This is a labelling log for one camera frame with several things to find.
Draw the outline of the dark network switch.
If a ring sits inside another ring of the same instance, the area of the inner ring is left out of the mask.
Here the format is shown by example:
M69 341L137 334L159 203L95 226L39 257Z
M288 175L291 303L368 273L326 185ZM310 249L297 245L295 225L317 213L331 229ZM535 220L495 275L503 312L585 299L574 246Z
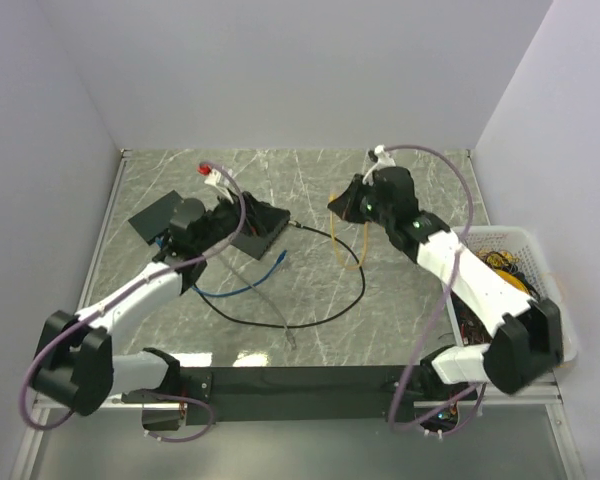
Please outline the dark network switch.
M259 201L250 192L243 192L242 197L246 219L231 244L250 257L261 260L288 225L291 212Z

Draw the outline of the black network switch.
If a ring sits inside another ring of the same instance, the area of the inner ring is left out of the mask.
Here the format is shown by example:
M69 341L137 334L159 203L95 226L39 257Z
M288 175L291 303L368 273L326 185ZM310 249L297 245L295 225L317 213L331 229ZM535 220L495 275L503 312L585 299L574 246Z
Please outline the black network switch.
M147 245L152 245L165 235L181 202L182 197L172 190L133 215L128 223Z

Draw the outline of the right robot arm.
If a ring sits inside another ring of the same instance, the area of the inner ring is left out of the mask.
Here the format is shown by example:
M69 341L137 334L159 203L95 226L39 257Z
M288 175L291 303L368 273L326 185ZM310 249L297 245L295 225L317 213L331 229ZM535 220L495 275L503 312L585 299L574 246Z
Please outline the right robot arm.
M421 209L407 169L387 167L371 177L366 184L355 175L329 202L329 211L349 223L381 226L398 251L451 288L491 338L423 359L427 369L419 378L425 395L441 399L455 384L477 382L512 395L563 363L561 312L555 302L508 283L441 218Z

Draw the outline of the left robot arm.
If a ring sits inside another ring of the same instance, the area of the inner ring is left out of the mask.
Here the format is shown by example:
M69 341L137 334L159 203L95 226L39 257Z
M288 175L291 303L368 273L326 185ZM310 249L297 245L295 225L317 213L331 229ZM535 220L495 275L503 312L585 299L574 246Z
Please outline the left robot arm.
M41 332L24 387L87 416L112 393L115 338L200 278L212 255L236 236L259 233L256 200L248 192L221 197L208 209L172 191L129 220L158 254L141 272L100 302L76 313L57 311Z

